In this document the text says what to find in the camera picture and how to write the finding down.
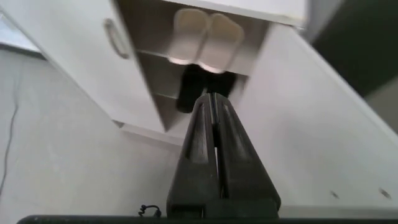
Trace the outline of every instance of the cabinet door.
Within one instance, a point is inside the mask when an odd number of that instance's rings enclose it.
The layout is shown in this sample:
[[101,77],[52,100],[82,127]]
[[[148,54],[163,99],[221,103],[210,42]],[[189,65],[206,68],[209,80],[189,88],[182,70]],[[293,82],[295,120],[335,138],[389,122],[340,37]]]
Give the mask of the cabinet door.
[[271,25],[237,112],[282,216],[396,216],[397,136],[294,28]]
[[[110,0],[0,0],[0,10],[111,119],[164,131],[127,32]],[[127,59],[112,48],[104,27],[106,19],[113,22],[111,40]]]

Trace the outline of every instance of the white slipper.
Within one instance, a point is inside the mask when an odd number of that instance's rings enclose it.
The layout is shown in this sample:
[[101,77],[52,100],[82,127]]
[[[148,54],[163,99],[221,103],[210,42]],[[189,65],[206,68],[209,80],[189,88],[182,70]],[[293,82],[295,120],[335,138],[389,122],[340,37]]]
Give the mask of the white slipper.
[[195,63],[209,27],[208,14],[199,9],[180,9],[174,15],[173,39],[168,58],[172,63]]
[[240,25],[222,14],[212,14],[208,36],[198,59],[199,66],[213,73],[225,72],[243,39],[244,30]]

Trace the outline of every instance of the floor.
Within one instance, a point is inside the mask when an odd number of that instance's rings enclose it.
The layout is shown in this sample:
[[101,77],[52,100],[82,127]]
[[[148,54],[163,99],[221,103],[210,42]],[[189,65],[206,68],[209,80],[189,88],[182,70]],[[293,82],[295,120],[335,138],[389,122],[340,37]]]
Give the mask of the floor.
[[[136,215],[165,202],[180,147],[122,132],[47,61],[0,50],[0,223],[31,214]],[[3,161],[0,161],[0,173]]]

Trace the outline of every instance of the black cable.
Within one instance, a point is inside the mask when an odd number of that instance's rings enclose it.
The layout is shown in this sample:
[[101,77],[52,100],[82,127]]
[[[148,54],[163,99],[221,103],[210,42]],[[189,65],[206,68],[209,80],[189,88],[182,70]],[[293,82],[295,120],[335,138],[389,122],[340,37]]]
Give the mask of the black cable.
[[160,211],[160,208],[156,205],[141,205],[141,208],[140,208],[141,212],[138,212],[138,215],[140,217],[143,217],[142,215],[145,214],[145,210],[147,208],[156,208],[156,211],[153,215],[154,217],[160,218],[162,216],[162,212]]
[[9,128],[9,138],[7,142],[7,148],[6,152],[4,154],[4,172],[2,173],[2,178],[1,178],[1,184],[0,184],[0,198],[2,195],[2,190],[4,189],[4,183],[6,182],[6,177],[7,177],[7,168],[8,168],[8,155],[10,152],[10,147],[11,147],[11,142],[12,142],[12,137],[14,134],[14,120],[16,117],[16,114],[18,112],[18,105],[15,105],[14,113],[12,114],[11,122],[10,122],[10,128]]
[[4,184],[6,183],[7,179],[7,172],[8,172],[8,157],[9,157],[9,152],[11,148],[11,142],[14,137],[14,123],[15,123],[15,117],[18,113],[19,109],[19,104],[18,104],[18,99],[19,99],[19,88],[21,85],[21,71],[19,75],[19,79],[17,82],[17,85],[14,83],[14,90],[13,90],[13,102],[14,102],[14,112],[12,113],[11,121],[10,121],[10,126],[9,126],[9,137],[8,137],[8,142],[7,142],[7,148],[4,153],[4,159],[3,159],[3,166],[4,166],[4,171],[2,173],[2,178],[1,178],[1,184],[0,184],[0,199],[2,196],[2,191],[4,190]]

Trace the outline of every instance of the black plastic mount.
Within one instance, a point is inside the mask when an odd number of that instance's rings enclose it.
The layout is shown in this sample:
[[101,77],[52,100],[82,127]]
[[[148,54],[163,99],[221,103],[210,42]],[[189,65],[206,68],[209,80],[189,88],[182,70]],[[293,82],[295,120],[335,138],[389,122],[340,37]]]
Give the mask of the black plastic mount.
[[277,218],[280,197],[229,100],[197,99],[167,199],[168,218]]

